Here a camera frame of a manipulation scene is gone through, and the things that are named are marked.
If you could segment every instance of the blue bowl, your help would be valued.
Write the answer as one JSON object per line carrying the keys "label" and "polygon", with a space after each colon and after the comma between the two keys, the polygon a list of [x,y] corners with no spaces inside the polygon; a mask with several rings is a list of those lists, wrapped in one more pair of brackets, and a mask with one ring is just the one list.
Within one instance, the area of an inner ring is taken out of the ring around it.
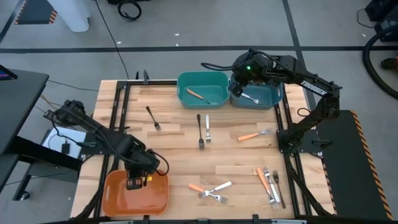
{"label": "blue bowl", "polygon": [[[178,76],[177,95],[186,109],[220,108],[229,97],[228,84],[228,76],[223,72],[185,72]],[[187,88],[216,104],[209,105],[189,94]]]}
{"label": "blue bowl", "polygon": [[[231,76],[231,83],[234,83],[234,75]],[[231,95],[231,104],[238,108],[269,110],[274,107],[283,97],[282,84],[278,87],[272,85],[255,85],[248,84],[243,93],[251,96],[254,99],[261,101],[260,105],[255,104],[252,100],[243,96],[236,97]]]}

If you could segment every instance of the gray floor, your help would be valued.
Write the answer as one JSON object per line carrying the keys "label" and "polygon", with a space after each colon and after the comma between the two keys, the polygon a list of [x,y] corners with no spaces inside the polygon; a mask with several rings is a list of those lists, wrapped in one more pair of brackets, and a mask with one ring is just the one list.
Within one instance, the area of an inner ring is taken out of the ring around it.
{"label": "gray floor", "polygon": [[[280,0],[152,0],[140,2],[142,17],[126,22],[114,6],[98,0],[119,47],[175,47],[218,45],[293,46],[284,6]],[[52,25],[12,25],[0,43],[1,49],[70,49],[112,47],[113,43],[94,1],[85,1],[91,12],[90,29],[72,33],[59,16]],[[301,46],[362,46],[375,34],[356,23],[356,11],[369,0],[288,0]],[[0,2],[0,30],[17,0]],[[369,22],[364,14],[361,20]],[[376,45],[391,45],[378,42]],[[204,70],[200,62],[229,65],[237,51],[122,52],[130,77],[146,69],[151,78],[176,78],[187,71]],[[269,54],[291,54],[279,51]],[[381,60],[397,52],[374,51],[371,58],[380,76],[398,90],[398,73],[378,68]],[[356,110],[363,125],[379,177],[393,216],[398,217],[398,178],[395,128],[396,100],[382,92],[369,78],[361,52],[303,52],[307,68],[343,87],[341,108]],[[117,53],[0,54],[0,63],[10,68],[48,73],[50,79],[70,85],[98,88],[102,79],[125,79]],[[66,99],[95,106],[96,93],[48,83],[44,95],[56,103]],[[41,100],[37,106],[49,107]],[[20,135],[40,142],[51,124],[34,109]],[[18,164],[9,182],[19,180],[26,164]],[[30,200],[12,202],[17,185],[0,194],[2,223],[41,223],[69,217],[76,184],[37,179],[28,185]]]}

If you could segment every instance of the orange plastic plate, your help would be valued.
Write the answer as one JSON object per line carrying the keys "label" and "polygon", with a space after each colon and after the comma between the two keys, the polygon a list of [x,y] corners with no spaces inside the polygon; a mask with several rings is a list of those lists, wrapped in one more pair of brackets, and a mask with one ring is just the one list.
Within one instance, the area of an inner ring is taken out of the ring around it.
{"label": "orange plastic plate", "polygon": [[105,180],[102,209],[109,217],[126,215],[160,215],[169,202],[167,175],[148,176],[147,186],[137,190],[126,189],[127,171],[116,170]]}

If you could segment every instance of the wooden tabletop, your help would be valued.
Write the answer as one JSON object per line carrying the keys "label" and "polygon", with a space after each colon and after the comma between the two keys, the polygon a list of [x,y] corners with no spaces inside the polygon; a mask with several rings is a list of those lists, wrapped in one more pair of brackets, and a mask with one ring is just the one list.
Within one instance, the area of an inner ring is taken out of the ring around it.
{"label": "wooden tabletop", "polygon": [[[116,82],[101,82],[95,106],[94,119],[106,127],[110,122]],[[299,122],[302,117],[297,115],[298,108],[307,107],[303,89],[297,85],[287,85],[286,92],[293,122]],[[150,106],[160,123],[160,132],[155,130],[146,106]],[[204,151],[198,148],[197,114],[202,115],[203,137],[206,133],[205,115],[210,116],[211,143],[205,143]],[[286,128],[283,110],[282,117]],[[277,121],[274,109],[239,109],[228,102],[219,109],[186,110],[178,100],[176,86],[133,86],[130,90],[126,126],[130,126],[127,133],[140,139],[170,163],[169,206],[163,214],[151,215],[150,219],[248,219],[252,218],[252,214],[258,214],[260,218],[294,217],[284,159],[276,140]],[[274,132],[267,136],[238,141],[238,136],[266,128],[272,128]],[[321,160],[309,154],[300,156],[308,188],[323,207],[333,213]],[[102,161],[103,156],[93,156],[83,164],[71,217],[78,215],[96,192]],[[279,205],[280,208],[274,210],[269,205],[266,191],[255,171],[256,167],[264,166],[270,170],[278,170],[286,209]],[[213,198],[198,198],[198,192],[187,187],[189,183],[193,183],[204,189],[212,189],[227,181],[231,181],[232,186],[218,192],[229,199],[226,205]],[[302,196],[297,191],[300,211],[303,213]],[[121,218],[139,220],[142,216]]]}

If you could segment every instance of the teal bowl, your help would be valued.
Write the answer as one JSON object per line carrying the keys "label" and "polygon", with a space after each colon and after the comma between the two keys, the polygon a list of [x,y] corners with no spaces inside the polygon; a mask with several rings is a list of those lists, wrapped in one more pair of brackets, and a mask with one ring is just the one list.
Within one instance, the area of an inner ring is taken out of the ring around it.
{"label": "teal bowl", "polygon": [[[178,76],[177,95],[186,109],[222,107],[229,98],[228,76],[223,72],[185,72]],[[187,88],[215,104],[208,104],[187,91]]]}

